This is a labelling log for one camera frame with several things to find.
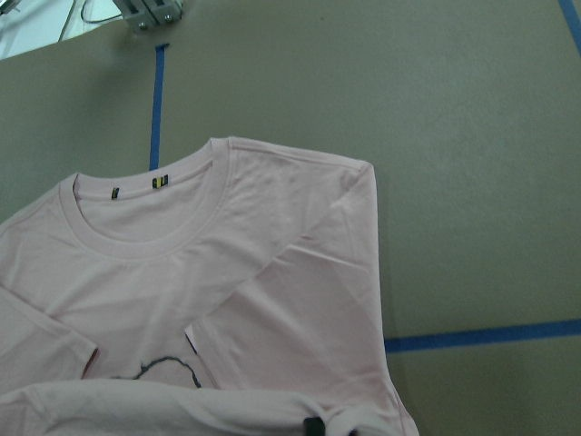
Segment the crew neckline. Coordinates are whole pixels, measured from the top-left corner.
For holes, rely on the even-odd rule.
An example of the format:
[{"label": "crew neckline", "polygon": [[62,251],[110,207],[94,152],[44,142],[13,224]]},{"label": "crew neckline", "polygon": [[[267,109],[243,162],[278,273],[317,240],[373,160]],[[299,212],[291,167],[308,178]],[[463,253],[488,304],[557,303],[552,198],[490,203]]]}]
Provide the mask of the crew neckline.
[{"label": "crew neckline", "polygon": [[[231,168],[231,138],[210,138],[193,154],[149,171],[125,177],[99,178],[73,173],[60,182],[59,198],[64,217],[75,237],[89,249],[118,259],[146,259],[173,251],[197,237],[212,220],[222,202]],[[172,183],[202,172],[201,199],[181,225],[164,237],[149,241],[127,242],[96,231],[83,217],[78,199],[122,201],[141,195],[155,194],[153,179],[168,174],[169,183],[161,189],[172,189]],[[119,187],[119,200],[112,200],[113,188]]]}]

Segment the black object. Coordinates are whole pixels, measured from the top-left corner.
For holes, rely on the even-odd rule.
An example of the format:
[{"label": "black object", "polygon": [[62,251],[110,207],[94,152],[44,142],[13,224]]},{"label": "black object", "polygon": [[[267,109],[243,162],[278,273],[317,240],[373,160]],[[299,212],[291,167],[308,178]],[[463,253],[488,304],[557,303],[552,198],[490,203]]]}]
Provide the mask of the black object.
[{"label": "black object", "polygon": [[306,418],[302,426],[305,436],[325,436],[325,423],[319,417]]}]

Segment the black curved line print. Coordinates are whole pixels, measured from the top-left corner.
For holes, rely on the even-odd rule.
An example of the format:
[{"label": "black curved line print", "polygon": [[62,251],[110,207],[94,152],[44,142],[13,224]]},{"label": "black curved line print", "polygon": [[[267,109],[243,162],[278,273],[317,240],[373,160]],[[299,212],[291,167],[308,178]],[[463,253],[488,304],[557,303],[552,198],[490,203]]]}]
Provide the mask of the black curved line print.
[{"label": "black curved line print", "polygon": [[175,361],[175,362],[178,362],[181,366],[186,367],[192,373],[193,384],[195,384],[197,388],[202,387],[202,385],[198,381],[198,378],[196,377],[196,373],[193,371],[193,368],[190,365],[188,365],[187,363],[183,362],[181,359],[178,359],[177,357],[172,357],[172,356],[164,356],[160,359],[152,361],[149,365],[142,364],[142,370],[139,372],[139,374],[137,374],[134,377],[114,376],[111,378],[112,379],[124,379],[124,380],[139,380],[142,377],[142,375],[144,375],[146,372],[148,372],[153,366],[157,365],[158,363],[165,362],[165,361]]}]

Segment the blue tape strip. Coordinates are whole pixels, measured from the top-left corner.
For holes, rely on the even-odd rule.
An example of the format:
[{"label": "blue tape strip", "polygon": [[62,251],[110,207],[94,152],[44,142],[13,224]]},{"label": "blue tape strip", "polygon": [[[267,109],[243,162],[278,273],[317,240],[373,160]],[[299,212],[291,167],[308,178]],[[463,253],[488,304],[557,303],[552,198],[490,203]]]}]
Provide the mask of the blue tape strip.
[{"label": "blue tape strip", "polygon": [[165,65],[165,47],[155,47],[155,86],[153,88],[152,143],[149,153],[149,171],[160,166],[160,136],[162,125],[163,68]]},{"label": "blue tape strip", "polygon": [[579,15],[575,9],[573,0],[559,0],[559,4],[561,5],[561,9],[563,9],[563,15],[577,46],[577,51],[581,55],[581,21],[579,21]]},{"label": "blue tape strip", "polygon": [[471,332],[441,333],[400,339],[386,339],[384,343],[386,352],[393,353],[448,347],[466,347],[495,342],[530,341],[577,334],[581,334],[581,319],[474,330]]}]

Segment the shirt sleeve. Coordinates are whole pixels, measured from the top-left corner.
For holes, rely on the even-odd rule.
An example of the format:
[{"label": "shirt sleeve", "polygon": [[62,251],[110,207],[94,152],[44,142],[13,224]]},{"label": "shirt sleeve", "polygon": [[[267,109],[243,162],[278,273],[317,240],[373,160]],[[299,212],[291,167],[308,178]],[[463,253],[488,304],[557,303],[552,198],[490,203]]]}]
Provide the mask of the shirt sleeve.
[{"label": "shirt sleeve", "polygon": [[0,394],[80,379],[97,346],[0,286]]},{"label": "shirt sleeve", "polygon": [[220,389],[298,391],[417,434],[386,362],[373,167],[186,335]]}]

